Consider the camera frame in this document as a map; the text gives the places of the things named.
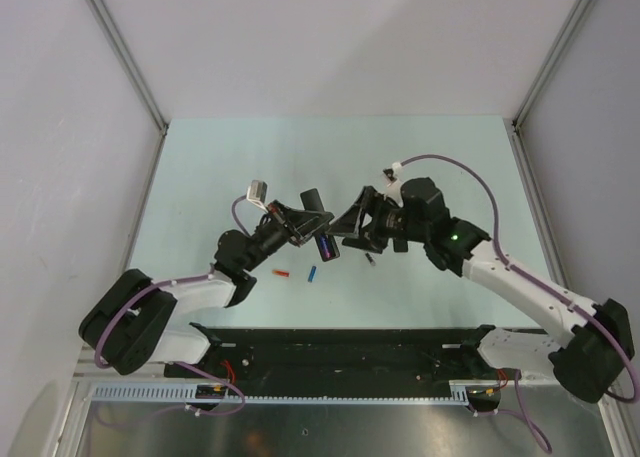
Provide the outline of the blue magenta battery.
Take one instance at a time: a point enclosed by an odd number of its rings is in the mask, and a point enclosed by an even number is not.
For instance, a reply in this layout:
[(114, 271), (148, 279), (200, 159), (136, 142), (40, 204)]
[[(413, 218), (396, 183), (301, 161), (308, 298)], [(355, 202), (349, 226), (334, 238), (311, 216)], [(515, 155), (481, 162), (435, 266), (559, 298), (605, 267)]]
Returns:
[(331, 244), (331, 240), (322, 235), (320, 237), (320, 246), (322, 249), (322, 255), (324, 261), (329, 261), (335, 258), (335, 251), (333, 249), (333, 245)]

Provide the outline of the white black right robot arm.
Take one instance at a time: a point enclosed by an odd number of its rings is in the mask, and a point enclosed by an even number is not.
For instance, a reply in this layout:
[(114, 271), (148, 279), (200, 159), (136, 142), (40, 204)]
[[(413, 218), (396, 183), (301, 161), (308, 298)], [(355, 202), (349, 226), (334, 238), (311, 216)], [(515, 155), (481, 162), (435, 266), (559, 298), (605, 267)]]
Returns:
[(632, 369), (635, 350), (622, 304), (597, 303), (531, 274), (500, 253), (487, 232), (452, 216), (429, 178), (402, 183), (396, 199), (364, 187), (328, 232), (373, 253), (389, 244), (404, 252), (418, 243), (436, 268), (492, 291), (545, 331), (542, 340), (488, 331), (461, 353), (462, 368), (473, 378), (500, 367), (550, 373), (573, 396), (596, 403), (611, 396), (614, 381)]

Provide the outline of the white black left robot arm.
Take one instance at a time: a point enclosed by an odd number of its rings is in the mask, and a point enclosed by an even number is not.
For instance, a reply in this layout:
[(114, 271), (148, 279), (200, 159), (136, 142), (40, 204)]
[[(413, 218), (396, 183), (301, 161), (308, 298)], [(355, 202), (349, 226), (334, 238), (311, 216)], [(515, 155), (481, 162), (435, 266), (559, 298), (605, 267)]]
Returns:
[(252, 271), (283, 246), (301, 247), (333, 218), (320, 210), (290, 208), (274, 200), (252, 234), (224, 232), (209, 269), (199, 275), (156, 282), (137, 268), (126, 270), (84, 317), (79, 336), (94, 351), (100, 369), (120, 375), (149, 362), (185, 362), (197, 375), (214, 374), (220, 351), (183, 316), (244, 302), (257, 280)]

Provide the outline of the black remote control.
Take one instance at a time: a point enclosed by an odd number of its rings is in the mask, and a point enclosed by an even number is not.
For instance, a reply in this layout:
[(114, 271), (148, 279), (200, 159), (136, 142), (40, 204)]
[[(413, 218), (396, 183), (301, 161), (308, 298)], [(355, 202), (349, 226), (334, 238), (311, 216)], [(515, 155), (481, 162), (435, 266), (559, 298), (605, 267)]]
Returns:
[[(302, 192), (300, 194), (300, 199), (303, 208), (306, 211), (325, 213), (325, 209), (317, 188), (311, 188)], [(319, 228), (313, 234), (320, 258), (323, 262), (329, 262), (340, 257), (340, 251), (335, 237), (326, 233), (328, 226), (329, 222), (321, 223), (319, 225)]]

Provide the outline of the black silver battery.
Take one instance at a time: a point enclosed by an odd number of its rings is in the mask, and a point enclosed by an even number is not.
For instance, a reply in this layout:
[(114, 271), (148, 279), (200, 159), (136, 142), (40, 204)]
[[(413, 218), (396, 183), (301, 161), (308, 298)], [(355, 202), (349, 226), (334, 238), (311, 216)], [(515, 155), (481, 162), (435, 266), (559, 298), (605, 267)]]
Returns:
[(368, 252), (366, 252), (365, 254), (365, 258), (367, 259), (368, 263), (372, 266), (375, 267), (376, 266), (376, 262), (374, 260), (374, 258), (372, 257), (372, 255)]

